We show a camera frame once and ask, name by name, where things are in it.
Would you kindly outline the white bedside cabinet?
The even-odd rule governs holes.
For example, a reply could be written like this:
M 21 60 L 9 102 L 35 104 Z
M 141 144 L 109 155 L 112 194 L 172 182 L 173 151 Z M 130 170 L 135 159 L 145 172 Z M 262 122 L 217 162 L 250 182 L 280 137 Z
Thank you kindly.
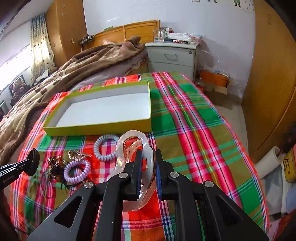
M 169 42 L 150 42 L 145 44 L 147 67 L 152 72 L 180 72 L 194 81 L 198 66 L 197 45 Z

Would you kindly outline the green shallow cardboard box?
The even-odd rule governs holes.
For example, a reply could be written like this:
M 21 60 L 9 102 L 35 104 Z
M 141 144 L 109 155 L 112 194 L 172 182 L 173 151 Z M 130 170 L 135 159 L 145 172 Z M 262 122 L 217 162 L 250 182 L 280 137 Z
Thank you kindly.
M 43 129 L 49 136 L 151 132 L 149 83 L 129 82 L 71 93 L 49 114 Z

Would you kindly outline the wooden door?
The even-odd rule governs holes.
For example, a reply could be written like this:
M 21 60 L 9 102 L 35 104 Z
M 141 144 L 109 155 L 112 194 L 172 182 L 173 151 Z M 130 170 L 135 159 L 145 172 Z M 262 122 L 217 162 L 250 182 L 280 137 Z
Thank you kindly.
M 295 141 L 295 39 L 267 1 L 254 1 L 255 46 L 242 108 L 248 152 L 257 163 Z

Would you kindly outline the wooden headboard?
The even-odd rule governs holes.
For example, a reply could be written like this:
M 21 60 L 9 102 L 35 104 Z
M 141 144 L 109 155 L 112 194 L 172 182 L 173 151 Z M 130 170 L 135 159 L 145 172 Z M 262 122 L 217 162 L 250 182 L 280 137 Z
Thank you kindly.
M 160 29 L 160 20 L 143 21 L 111 28 L 96 33 L 90 42 L 83 44 L 83 50 L 107 44 L 109 42 L 125 42 L 133 36 L 140 36 L 140 43 L 148 43 L 154 40 L 154 30 Z

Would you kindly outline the wooden wardrobe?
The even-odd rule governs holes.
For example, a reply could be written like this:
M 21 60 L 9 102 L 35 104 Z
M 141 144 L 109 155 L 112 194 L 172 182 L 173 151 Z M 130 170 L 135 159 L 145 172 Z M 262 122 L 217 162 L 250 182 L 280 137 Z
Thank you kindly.
M 47 31 L 56 67 L 81 52 L 87 34 L 82 0 L 55 0 L 45 14 Z

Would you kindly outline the brown fleece blanket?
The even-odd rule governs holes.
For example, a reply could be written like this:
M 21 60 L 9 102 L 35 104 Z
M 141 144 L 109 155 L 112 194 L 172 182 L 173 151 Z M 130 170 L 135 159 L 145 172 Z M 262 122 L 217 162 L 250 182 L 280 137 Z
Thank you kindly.
M 44 109 L 53 96 L 69 91 L 88 77 L 132 59 L 142 53 L 145 45 L 140 36 L 123 43 L 92 47 L 74 55 L 53 75 L 31 88 L 1 120 L 1 165 L 9 159 L 30 132 L 37 112 Z

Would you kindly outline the clear pink hair claw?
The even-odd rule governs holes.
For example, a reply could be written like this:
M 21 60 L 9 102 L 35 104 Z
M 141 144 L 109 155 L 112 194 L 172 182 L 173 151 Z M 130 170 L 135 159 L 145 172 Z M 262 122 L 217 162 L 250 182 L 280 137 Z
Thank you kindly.
M 138 211 L 152 197 L 156 189 L 156 167 L 154 149 L 150 146 L 146 135 L 140 131 L 131 130 L 124 133 L 116 144 L 116 166 L 107 179 L 123 172 L 129 162 L 135 160 L 136 151 L 142 151 L 142 182 L 137 201 L 124 201 L 123 211 Z

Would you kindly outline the drinking glass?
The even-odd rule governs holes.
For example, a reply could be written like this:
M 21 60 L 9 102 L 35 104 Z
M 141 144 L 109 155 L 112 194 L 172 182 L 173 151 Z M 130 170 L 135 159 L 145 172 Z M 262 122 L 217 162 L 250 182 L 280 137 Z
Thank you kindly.
M 153 30 L 153 33 L 154 33 L 154 42 L 160 42 L 160 43 L 164 42 L 164 30 L 162 29 Z

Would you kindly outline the colourful plaid tablecloth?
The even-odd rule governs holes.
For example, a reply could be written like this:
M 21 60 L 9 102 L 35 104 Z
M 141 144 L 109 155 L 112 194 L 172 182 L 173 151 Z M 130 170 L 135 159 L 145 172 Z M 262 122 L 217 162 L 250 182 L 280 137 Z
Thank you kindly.
M 150 87 L 152 132 L 149 144 L 187 178 L 213 181 L 265 232 L 269 229 L 267 205 L 255 167 L 226 118 L 212 102 L 178 72 L 155 72 L 116 77 L 104 86 L 147 81 Z M 40 152 L 37 173 L 22 174 L 11 185 L 11 221 L 25 240 L 68 196 L 53 182 L 43 196 L 40 180 L 51 156 L 67 156 L 69 150 L 93 153 L 96 136 L 49 137 L 43 130 L 46 117 L 69 93 L 55 94 L 25 141 L 19 159 L 30 149 Z

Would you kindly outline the white paper roll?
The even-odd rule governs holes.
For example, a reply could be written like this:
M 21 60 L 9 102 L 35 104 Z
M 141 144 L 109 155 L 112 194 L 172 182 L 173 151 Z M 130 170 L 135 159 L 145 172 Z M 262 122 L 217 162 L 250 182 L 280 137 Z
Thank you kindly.
M 258 174 L 258 178 L 262 179 L 275 168 L 277 168 L 285 157 L 286 153 L 277 146 L 274 146 L 270 151 L 254 166 Z

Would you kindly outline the orange storage box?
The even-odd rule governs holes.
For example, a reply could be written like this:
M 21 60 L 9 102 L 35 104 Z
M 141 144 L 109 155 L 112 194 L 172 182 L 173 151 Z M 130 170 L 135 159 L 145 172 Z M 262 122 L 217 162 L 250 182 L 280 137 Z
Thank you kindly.
M 199 75 L 204 83 L 209 83 L 221 87 L 226 87 L 230 79 L 230 77 L 227 75 L 220 73 L 216 74 L 209 71 L 201 71 Z

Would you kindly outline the teddy bear picture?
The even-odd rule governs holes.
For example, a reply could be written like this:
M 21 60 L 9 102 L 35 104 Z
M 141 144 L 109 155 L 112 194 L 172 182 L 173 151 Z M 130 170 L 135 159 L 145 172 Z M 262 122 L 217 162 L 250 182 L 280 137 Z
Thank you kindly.
M 22 96 L 24 96 L 28 90 L 30 89 L 30 85 L 27 85 L 23 75 L 17 77 L 10 85 L 9 91 L 11 93 L 11 101 L 10 105 L 14 106 Z

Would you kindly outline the dotted curtain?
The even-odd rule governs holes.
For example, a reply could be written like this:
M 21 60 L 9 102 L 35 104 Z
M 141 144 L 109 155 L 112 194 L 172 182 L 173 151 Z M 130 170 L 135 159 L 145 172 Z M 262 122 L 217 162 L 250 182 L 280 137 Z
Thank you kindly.
M 55 55 L 49 41 L 45 14 L 31 19 L 30 46 L 32 53 L 30 85 L 32 86 L 45 70 L 55 67 Z

